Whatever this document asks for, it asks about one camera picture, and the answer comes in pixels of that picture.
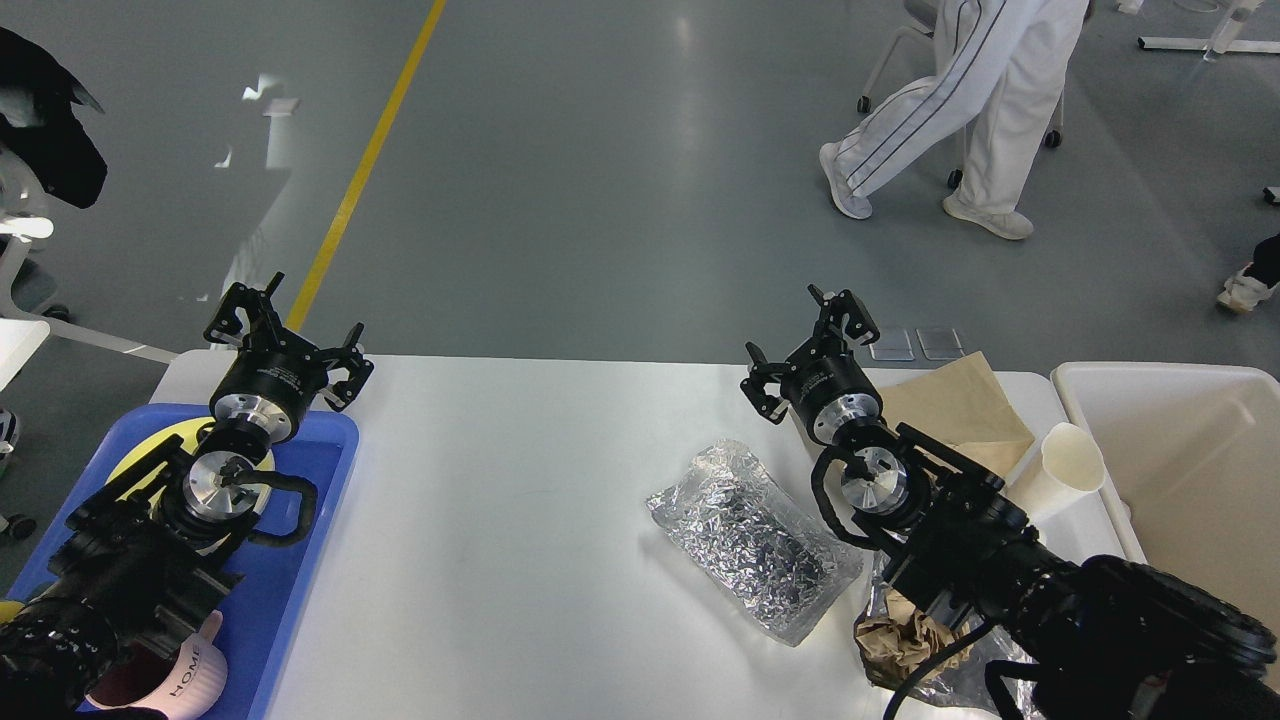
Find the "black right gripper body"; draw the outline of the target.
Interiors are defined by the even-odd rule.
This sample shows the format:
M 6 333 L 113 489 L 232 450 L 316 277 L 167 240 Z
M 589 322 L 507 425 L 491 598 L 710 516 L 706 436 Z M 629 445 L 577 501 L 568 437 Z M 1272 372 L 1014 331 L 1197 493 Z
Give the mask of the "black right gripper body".
M 852 354 L 800 354 L 783 364 L 781 395 L 815 443 L 837 446 L 884 425 L 882 398 Z

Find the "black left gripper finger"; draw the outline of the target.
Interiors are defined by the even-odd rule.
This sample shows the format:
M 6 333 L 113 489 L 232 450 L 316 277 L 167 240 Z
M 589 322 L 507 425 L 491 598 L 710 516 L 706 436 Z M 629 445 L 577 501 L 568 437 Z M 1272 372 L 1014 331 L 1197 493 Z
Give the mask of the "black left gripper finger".
M 343 413 L 360 396 L 374 372 L 374 364 L 365 357 L 364 346 L 360 342 L 364 331 L 365 324 L 357 322 L 342 345 L 317 351 L 317 361 L 325 372 L 325 377 L 332 372 L 347 372 L 344 379 L 329 380 L 319 391 L 319 395 L 334 413 Z
M 276 272 L 265 288 L 233 283 L 221 296 L 204 338 L 243 351 L 282 351 L 288 345 L 287 328 L 273 306 L 273 295 L 284 278 L 283 272 Z

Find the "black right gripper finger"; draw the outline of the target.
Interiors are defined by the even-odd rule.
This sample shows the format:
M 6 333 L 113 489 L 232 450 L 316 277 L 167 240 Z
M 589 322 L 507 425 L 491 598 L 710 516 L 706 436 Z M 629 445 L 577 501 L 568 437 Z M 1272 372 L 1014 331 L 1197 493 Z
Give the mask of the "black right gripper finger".
M 852 291 L 827 293 L 817 284 L 809 284 L 806 291 L 819 307 L 806 342 L 806 360 L 841 359 L 855 363 L 854 346 L 870 346 L 881 340 L 879 327 Z
M 753 342 L 746 342 L 745 350 L 750 363 L 748 377 L 741 380 L 740 389 L 759 416 L 778 425 L 788 411 L 788 401 L 781 395 L 771 395 L 765 387 L 781 386 L 795 373 L 796 366 L 788 361 L 768 361 L 764 351 Z

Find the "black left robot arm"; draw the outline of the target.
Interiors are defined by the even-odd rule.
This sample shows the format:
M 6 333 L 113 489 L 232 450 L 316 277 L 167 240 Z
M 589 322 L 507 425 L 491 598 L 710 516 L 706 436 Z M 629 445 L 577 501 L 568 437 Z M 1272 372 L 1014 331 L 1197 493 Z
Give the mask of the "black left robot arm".
M 3 714 L 73 719 L 134 648 L 168 659 L 239 583 L 244 543 L 288 548 L 314 528 L 320 493 L 262 468 L 296 437 L 316 397 L 346 410 L 372 374 L 364 324 L 320 348 L 273 306 L 283 281 L 234 283 L 204 336 L 236 356 L 209 400 L 196 446 L 172 434 L 76 507 L 52 553 L 54 583 L 3 624 Z

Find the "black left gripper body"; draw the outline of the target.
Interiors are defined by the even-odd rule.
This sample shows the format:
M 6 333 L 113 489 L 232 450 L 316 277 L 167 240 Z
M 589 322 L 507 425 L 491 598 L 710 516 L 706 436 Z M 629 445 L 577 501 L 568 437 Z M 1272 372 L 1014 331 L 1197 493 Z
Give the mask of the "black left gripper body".
M 283 350 L 242 348 L 210 398 L 212 418 L 253 424 L 273 443 L 292 439 L 328 384 L 317 354 L 301 343 Z

